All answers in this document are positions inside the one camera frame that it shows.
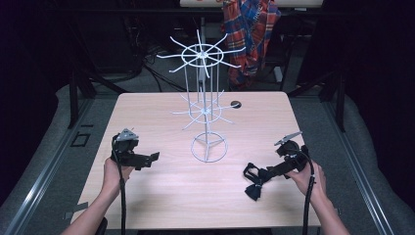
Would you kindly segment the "black metal stand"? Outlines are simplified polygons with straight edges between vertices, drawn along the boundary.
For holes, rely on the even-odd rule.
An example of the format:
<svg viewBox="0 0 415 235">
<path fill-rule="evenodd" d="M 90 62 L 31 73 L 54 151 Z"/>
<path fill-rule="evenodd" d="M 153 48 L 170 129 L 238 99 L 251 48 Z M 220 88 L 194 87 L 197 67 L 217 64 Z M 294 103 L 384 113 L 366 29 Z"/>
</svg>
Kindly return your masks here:
<svg viewBox="0 0 415 235">
<path fill-rule="evenodd" d="M 92 85 L 90 72 L 87 70 L 74 70 L 69 79 L 69 129 L 73 128 L 78 120 L 78 92 L 86 99 L 93 99 L 97 92 Z"/>
<path fill-rule="evenodd" d="M 288 96 L 291 98 L 297 97 L 320 83 L 323 84 L 323 88 L 319 93 L 319 99 L 321 102 L 330 102 L 334 95 L 337 95 L 335 122 L 340 131 L 345 132 L 344 113 L 346 99 L 346 72 L 344 70 L 329 71 L 326 74 L 319 76 L 307 82 L 305 85 L 301 85 L 299 88 L 289 92 Z"/>
</svg>

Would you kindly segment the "person's left hand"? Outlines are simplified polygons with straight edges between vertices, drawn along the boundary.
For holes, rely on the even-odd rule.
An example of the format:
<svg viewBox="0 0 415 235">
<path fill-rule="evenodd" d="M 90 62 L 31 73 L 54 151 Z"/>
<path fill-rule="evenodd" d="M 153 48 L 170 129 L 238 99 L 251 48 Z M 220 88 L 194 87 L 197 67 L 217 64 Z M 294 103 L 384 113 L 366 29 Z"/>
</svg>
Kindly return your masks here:
<svg viewBox="0 0 415 235">
<path fill-rule="evenodd" d="M 132 166 L 118 168 L 113 160 L 106 159 L 104 164 L 103 190 L 107 193 L 117 195 L 120 188 L 120 180 L 127 181 L 133 170 L 134 168 Z"/>
</svg>

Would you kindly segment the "black floor socket plate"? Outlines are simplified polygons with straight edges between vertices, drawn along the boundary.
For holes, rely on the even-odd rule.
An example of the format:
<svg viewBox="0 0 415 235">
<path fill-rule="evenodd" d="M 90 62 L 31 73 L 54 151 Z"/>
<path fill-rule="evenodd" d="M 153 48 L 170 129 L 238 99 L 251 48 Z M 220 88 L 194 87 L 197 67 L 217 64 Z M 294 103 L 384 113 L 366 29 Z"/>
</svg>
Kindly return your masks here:
<svg viewBox="0 0 415 235">
<path fill-rule="evenodd" d="M 90 133 L 77 132 L 70 145 L 72 147 L 85 147 L 90 139 Z"/>
</svg>

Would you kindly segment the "grey floor tape strip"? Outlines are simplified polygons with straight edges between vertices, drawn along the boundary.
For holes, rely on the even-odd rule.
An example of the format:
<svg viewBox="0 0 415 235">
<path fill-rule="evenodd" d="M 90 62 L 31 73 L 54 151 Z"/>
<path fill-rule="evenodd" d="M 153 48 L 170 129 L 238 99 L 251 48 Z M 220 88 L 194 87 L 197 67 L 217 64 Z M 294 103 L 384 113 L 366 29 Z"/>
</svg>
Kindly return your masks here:
<svg viewBox="0 0 415 235">
<path fill-rule="evenodd" d="M 88 208 L 88 203 L 84 202 L 74 206 L 70 211 L 66 211 L 63 215 L 63 220 L 67 220 L 73 217 L 76 212 L 80 212 Z"/>
</svg>

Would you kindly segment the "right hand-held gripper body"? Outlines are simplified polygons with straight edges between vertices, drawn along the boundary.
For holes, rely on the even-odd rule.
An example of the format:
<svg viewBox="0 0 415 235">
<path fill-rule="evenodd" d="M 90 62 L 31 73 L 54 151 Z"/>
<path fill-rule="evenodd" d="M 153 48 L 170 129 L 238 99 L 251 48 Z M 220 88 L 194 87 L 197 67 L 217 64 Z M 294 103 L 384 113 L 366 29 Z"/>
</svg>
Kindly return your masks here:
<svg viewBox="0 0 415 235">
<path fill-rule="evenodd" d="M 283 163 L 287 163 L 290 166 L 290 171 L 294 169 L 302 171 L 307 164 L 307 154 L 300 148 L 297 142 L 293 141 L 293 138 L 300 134 L 301 131 L 288 134 L 275 143 L 275 146 L 279 146 L 276 153 L 284 158 Z"/>
</svg>

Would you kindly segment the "person's right hand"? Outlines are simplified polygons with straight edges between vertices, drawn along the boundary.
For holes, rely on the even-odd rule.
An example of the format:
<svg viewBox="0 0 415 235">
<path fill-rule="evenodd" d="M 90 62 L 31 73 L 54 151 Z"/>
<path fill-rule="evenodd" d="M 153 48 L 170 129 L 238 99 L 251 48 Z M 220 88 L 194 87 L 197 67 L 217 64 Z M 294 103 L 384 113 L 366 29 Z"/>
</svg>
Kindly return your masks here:
<svg viewBox="0 0 415 235">
<path fill-rule="evenodd" d="M 322 167 L 316 162 L 311 162 L 302 171 L 290 171 L 287 173 L 294 180 L 299 190 L 306 195 L 310 180 L 313 179 L 313 188 L 311 191 L 310 202 L 316 205 L 318 202 L 327 198 L 326 195 L 326 176 Z"/>
</svg>

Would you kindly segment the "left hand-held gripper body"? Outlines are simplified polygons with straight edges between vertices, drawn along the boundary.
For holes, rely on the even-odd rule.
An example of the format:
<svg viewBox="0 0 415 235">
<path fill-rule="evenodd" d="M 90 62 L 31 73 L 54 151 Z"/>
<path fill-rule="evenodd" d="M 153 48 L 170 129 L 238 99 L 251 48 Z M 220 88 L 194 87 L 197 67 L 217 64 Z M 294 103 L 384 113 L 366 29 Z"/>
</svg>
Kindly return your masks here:
<svg viewBox="0 0 415 235">
<path fill-rule="evenodd" d="M 112 139 L 111 159 L 118 165 L 140 165 L 140 156 L 133 149 L 138 145 L 138 136 L 128 128 L 124 128 Z"/>
</svg>

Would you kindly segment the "plaid cloth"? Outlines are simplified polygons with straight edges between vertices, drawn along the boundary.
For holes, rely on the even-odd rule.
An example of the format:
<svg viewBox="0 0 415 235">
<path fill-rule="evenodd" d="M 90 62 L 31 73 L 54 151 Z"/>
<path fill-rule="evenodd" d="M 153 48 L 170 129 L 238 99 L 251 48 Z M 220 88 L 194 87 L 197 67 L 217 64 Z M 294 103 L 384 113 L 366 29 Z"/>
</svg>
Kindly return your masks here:
<svg viewBox="0 0 415 235">
<path fill-rule="evenodd" d="M 231 90 L 249 87 L 264 67 L 273 27 L 281 17 L 275 0 L 223 0 L 224 31 L 235 68 L 228 69 Z"/>
</svg>

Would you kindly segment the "black bow tie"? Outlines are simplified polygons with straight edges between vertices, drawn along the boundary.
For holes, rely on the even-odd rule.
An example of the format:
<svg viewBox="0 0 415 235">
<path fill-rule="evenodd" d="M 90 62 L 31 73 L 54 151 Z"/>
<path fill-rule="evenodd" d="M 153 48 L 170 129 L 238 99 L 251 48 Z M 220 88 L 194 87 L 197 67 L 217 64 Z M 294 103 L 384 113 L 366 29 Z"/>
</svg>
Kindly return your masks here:
<svg viewBox="0 0 415 235">
<path fill-rule="evenodd" d="M 245 193 L 252 200 L 257 201 L 261 195 L 262 185 L 272 178 L 271 173 L 267 169 L 258 168 L 254 164 L 248 163 L 243 174 L 253 183 L 245 189 Z"/>
</svg>

